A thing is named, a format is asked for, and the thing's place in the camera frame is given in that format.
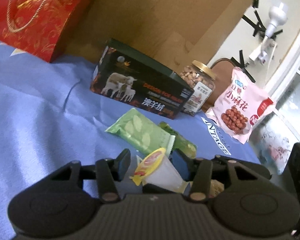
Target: gold rope handle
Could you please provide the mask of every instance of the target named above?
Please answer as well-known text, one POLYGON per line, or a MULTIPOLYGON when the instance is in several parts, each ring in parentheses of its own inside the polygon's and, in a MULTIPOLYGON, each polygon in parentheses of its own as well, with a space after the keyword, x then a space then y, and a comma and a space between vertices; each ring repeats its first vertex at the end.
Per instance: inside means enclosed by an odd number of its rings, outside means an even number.
POLYGON ((30 23, 32 23, 32 21, 34 20, 34 18, 36 18, 38 16, 41 8, 43 7, 44 3, 47 0, 43 0, 42 1, 42 3, 40 4, 39 8, 36 10, 35 14, 30 19, 30 21, 28 21, 28 23, 25 24, 24 26, 22 26, 21 28, 17 28, 16 24, 14 23, 14 20, 11 21, 11 19, 10 19, 11 1, 12 0, 9 0, 8 7, 7 7, 7 24, 8 24, 8 29, 9 29, 10 32, 17 33, 17 32, 20 32, 20 31, 24 30, 25 28, 27 28, 29 26, 30 23))

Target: blue fabric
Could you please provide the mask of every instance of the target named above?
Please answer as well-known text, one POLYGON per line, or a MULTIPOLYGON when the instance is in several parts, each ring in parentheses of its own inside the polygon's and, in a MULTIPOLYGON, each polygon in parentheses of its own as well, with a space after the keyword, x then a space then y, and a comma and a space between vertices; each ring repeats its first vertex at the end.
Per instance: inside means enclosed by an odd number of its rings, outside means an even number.
MULTIPOLYGON (((115 158, 129 148, 123 139, 104 132, 131 106, 89 91, 94 65, 83 58, 63 56, 48 64, 30 54, 10 56, 14 48, 0 45, 0 240, 14 231, 7 217, 13 196, 71 160, 83 165, 115 158)), ((223 155, 201 117, 179 114, 170 120, 143 110, 155 123, 165 121, 198 146, 198 157, 223 155)), ((237 159, 259 163, 248 144, 220 130, 237 159)), ((118 185, 123 194, 136 190, 129 181, 118 185)), ((95 183, 85 189, 96 194, 95 183)))

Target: bed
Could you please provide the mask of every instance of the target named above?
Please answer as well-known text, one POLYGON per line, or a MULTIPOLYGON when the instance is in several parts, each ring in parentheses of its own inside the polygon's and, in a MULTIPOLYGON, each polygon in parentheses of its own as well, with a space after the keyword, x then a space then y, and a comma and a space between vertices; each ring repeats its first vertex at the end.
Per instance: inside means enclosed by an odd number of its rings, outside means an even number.
MULTIPOLYGON (((129 148, 123 139, 105 132, 131 106, 89 91, 95 65, 80 57, 62 56, 53 64, 0 42, 0 240, 14 231, 7 217, 11 198, 70 162, 94 164, 115 158, 129 148)), ((225 151, 232 157, 259 163, 251 147, 232 139, 204 113, 180 113, 175 120, 139 111, 155 123, 167 122, 198 146, 197 156, 212 159, 225 151)), ((128 178, 119 192, 138 191, 128 178)), ((84 189, 96 194, 95 185, 84 189)))

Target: green snack package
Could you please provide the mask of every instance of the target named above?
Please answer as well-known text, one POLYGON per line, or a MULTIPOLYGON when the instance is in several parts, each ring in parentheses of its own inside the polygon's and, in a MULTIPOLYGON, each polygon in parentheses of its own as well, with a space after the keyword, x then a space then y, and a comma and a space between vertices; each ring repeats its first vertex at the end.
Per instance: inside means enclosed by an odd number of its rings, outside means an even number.
POLYGON ((172 150, 174 149, 180 149, 187 155, 189 158, 194 159, 197 154, 197 146, 193 144, 192 142, 185 139, 182 135, 180 135, 177 131, 173 130, 170 125, 168 125, 166 122, 161 122, 158 125, 163 130, 168 132, 171 135, 175 135, 176 139, 174 141, 172 150))
POLYGON ((169 156, 175 140, 174 135, 161 129, 135 108, 121 116, 106 132, 119 135, 146 156, 159 148, 165 148, 169 156))

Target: white lamp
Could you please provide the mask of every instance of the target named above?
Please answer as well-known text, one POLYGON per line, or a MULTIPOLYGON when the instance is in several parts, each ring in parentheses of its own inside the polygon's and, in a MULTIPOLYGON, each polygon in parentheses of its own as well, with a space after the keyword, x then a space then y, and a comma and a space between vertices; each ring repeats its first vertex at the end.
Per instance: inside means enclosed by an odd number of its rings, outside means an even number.
POLYGON ((282 2, 279 4, 279 6, 271 6, 269 10, 270 23, 266 29, 265 36, 271 38, 275 29, 287 22, 287 10, 288 7, 282 2))

